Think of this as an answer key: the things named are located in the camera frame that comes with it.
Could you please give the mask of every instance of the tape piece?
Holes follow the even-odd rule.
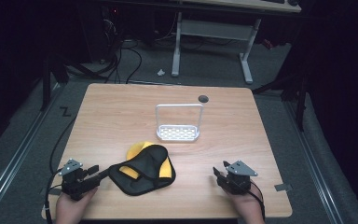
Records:
[[[286,192],[293,189],[292,185],[290,184],[280,184],[280,185],[275,185],[274,187],[277,191],[285,190]]]

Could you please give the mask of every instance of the desk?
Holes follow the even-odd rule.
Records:
[[[272,10],[280,12],[298,13],[301,11],[299,6],[292,7],[287,3],[287,1],[284,4],[270,3],[261,0],[182,0],[180,3],[182,4],[182,2],[212,4],[225,7],[246,7],[257,10]],[[255,36],[257,35],[260,22],[261,19],[257,19],[255,20],[255,24],[252,26],[208,21],[182,20],[182,13],[179,12],[176,26],[176,43],[172,62],[172,76],[179,76],[181,35],[199,35],[247,41],[247,45],[243,53],[240,54],[240,61],[246,83],[252,84],[253,79],[247,60],[252,45],[255,42]]]
[[[204,105],[200,137],[194,143],[160,142],[156,135],[155,106]],[[124,194],[108,177],[84,216],[86,219],[235,218],[224,191],[217,186],[213,167],[222,161],[244,161],[258,172],[253,180],[264,194],[267,217],[289,217],[292,208],[282,183],[252,92],[245,88],[91,84],[63,152],[60,167],[70,158],[87,169],[100,170],[125,160],[134,143],[150,141],[165,146],[176,171],[168,187],[141,196]],[[53,186],[62,179],[56,177]],[[57,196],[50,195],[55,217]]]

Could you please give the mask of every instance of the gray carpet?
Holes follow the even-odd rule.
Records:
[[[134,44],[135,42],[128,42],[125,46],[130,47]],[[226,47],[237,49],[239,44],[228,43]],[[142,56],[142,63],[131,77],[130,82],[255,89],[275,78],[282,65],[282,60],[290,49],[289,45],[271,50],[255,45],[249,57],[254,84],[247,85],[244,82],[237,54],[223,50],[213,52],[215,47],[215,44],[204,44],[200,48],[198,43],[184,44],[180,76],[171,77],[173,46],[156,45],[150,48],[140,44],[133,50]],[[141,61],[135,52],[128,49],[123,49],[121,56],[118,77],[115,81],[116,74],[113,74],[109,83],[124,83]],[[90,69],[98,69],[101,66],[97,63],[87,64]],[[159,77],[157,72],[160,69],[164,70],[166,75]],[[29,147],[25,160],[0,201],[0,223],[45,222],[41,217],[41,208],[44,202],[42,193],[49,178],[49,157],[60,135],[76,115],[85,90],[91,82],[97,81],[86,77],[71,76],[69,83],[61,88],[62,93],[51,106]],[[287,103],[281,101],[278,93],[278,91],[267,91],[256,95],[255,99],[283,182],[293,188],[288,191],[293,214],[288,218],[268,218],[267,223],[331,223],[310,174],[303,145],[298,137],[296,126],[293,125],[293,118],[285,107]],[[11,157],[37,118],[42,105],[41,99],[42,86],[39,83],[28,100],[13,116],[9,127],[0,138],[0,175],[5,171]],[[316,161],[324,171],[332,194],[337,199],[342,221],[358,223],[358,202],[325,143],[322,131],[311,109],[311,102],[308,101],[307,104],[309,106],[304,118],[304,134],[315,153]],[[69,117],[63,114],[65,107],[67,107],[66,115],[70,115]],[[57,168],[69,134],[70,129],[64,133],[57,146],[53,157],[54,168]]]

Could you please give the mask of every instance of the perforated basket base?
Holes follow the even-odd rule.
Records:
[[[192,142],[199,137],[199,130],[192,125],[161,125],[157,136],[162,141]]]

